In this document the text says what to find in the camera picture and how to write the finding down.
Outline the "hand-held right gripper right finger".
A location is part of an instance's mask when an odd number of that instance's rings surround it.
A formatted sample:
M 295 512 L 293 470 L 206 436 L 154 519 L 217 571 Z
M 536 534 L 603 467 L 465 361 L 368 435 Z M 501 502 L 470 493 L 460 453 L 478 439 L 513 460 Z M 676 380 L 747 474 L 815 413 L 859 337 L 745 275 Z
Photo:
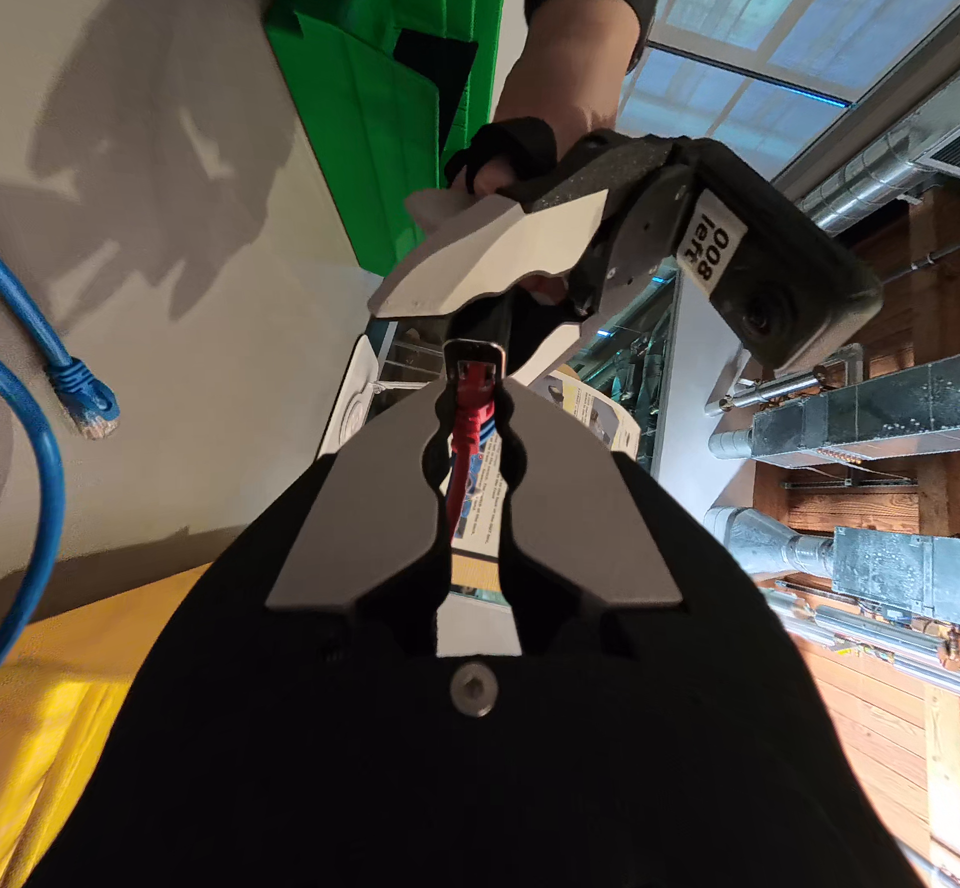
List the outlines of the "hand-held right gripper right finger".
M 549 596 L 589 606 L 678 606 L 683 595 L 612 452 L 571 415 L 504 381 L 496 400 L 507 489 L 498 553 L 514 609 Z

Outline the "shiny metal pipe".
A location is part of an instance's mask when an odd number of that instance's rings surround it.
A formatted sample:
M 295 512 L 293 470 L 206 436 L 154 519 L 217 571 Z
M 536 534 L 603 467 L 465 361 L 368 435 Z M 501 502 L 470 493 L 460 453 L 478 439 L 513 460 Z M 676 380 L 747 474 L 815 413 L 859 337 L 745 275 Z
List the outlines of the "shiny metal pipe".
M 740 377 L 731 384 L 727 393 L 706 404 L 703 414 L 705 417 L 719 417 L 748 407 L 776 406 L 795 395 L 856 385 L 864 379 L 864 364 L 863 345 L 849 343 L 807 372 L 768 381 Z

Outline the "white stand base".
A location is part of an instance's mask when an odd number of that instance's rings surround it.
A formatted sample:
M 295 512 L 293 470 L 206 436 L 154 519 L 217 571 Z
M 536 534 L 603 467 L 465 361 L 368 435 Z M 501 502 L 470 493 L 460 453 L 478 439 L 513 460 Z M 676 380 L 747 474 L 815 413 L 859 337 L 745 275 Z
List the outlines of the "white stand base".
M 360 336 L 354 344 L 324 427 L 316 460 L 337 454 L 366 424 L 441 377 L 438 372 L 427 368 L 414 379 L 383 378 L 381 374 L 385 367 L 397 367 L 397 364 L 389 359 L 380 362 L 370 338 L 365 334 Z

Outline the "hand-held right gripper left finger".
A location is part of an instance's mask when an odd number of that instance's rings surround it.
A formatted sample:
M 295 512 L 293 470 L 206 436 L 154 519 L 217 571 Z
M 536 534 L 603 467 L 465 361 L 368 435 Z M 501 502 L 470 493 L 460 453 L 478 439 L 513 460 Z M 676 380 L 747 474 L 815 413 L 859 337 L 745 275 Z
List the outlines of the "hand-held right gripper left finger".
M 354 434 L 266 599 L 271 610 L 344 613 L 426 556 L 447 524 L 452 400 L 436 380 Z

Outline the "green plastic bin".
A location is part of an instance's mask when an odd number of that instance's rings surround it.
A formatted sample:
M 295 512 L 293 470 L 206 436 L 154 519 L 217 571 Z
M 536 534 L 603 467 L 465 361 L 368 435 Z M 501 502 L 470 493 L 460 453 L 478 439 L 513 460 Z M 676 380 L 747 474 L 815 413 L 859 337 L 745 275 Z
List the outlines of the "green plastic bin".
M 264 27 L 359 266 L 421 241 L 404 207 L 492 113 L 503 0 L 272 0 Z

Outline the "printed instruction sheet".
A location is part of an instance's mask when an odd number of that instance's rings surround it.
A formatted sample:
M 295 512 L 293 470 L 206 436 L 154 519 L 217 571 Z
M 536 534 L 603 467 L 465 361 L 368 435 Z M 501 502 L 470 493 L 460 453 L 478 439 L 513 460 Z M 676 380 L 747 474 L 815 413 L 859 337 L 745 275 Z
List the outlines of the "printed instruction sheet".
M 555 370 L 531 385 L 544 400 L 575 417 L 606 449 L 638 457 L 641 428 L 631 414 L 570 369 Z M 462 510 L 451 545 L 470 557 L 497 560 L 506 482 L 499 472 L 501 439 L 491 416 L 482 422 L 478 450 L 470 458 Z

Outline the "yellow plastic bin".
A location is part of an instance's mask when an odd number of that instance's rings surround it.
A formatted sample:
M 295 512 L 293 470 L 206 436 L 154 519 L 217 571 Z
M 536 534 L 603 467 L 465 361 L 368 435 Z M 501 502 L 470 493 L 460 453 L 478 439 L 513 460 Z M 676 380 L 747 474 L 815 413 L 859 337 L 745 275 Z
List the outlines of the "yellow plastic bin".
M 209 569 L 31 623 L 1 670 L 1 885 L 23 886 L 63 829 L 138 670 Z

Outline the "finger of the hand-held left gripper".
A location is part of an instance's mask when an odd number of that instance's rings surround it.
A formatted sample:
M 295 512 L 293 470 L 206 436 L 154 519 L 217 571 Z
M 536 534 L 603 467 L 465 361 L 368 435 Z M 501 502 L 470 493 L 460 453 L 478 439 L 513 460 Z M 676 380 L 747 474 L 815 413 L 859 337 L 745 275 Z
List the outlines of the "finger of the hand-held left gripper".
M 477 298 L 505 294 L 532 275 L 573 269 L 597 232 L 607 191 L 526 213 L 502 195 L 420 190 L 404 207 L 424 241 L 368 301 L 377 319 L 448 316 Z
M 523 386 L 530 387 L 565 364 L 582 346 L 579 323 L 564 322 L 554 329 L 523 364 Z

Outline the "conical metal duct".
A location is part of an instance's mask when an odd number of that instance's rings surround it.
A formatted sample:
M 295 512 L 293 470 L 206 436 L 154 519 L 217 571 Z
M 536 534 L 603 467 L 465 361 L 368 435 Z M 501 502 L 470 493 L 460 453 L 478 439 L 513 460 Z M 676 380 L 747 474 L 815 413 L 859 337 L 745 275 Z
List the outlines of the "conical metal duct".
M 705 528 L 756 580 L 791 573 L 826 579 L 843 595 L 958 623 L 959 540 L 837 527 L 797 532 L 752 508 L 714 507 Z

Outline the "spiral metal duct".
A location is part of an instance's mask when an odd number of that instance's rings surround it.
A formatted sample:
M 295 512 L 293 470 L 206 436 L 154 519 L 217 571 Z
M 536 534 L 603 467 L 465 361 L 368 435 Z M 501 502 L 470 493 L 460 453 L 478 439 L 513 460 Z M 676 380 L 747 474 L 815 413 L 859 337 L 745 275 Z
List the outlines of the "spiral metal duct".
M 954 78 L 797 201 L 836 235 L 926 179 L 959 177 L 959 78 Z

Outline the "rectangular metal duct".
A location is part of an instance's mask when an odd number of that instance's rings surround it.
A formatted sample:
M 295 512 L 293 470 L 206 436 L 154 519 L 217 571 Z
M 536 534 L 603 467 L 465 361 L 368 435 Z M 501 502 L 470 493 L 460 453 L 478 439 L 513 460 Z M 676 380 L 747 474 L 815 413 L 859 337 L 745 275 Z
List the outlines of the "rectangular metal duct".
M 959 357 L 793 399 L 750 427 L 713 434 L 720 460 L 784 469 L 859 464 L 959 451 Z

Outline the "black network switch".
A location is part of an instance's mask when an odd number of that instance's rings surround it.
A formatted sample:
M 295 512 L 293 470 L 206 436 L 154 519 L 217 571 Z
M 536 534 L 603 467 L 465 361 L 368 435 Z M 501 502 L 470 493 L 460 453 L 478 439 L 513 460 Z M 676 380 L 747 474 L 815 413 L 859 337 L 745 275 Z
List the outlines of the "black network switch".
M 507 376 L 516 293 L 474 299 L 452 315 L 442 353 L 447 377 L 459 382 L 467 367 L 481 365 L 486 376 L 483 386 L 495 388 Z

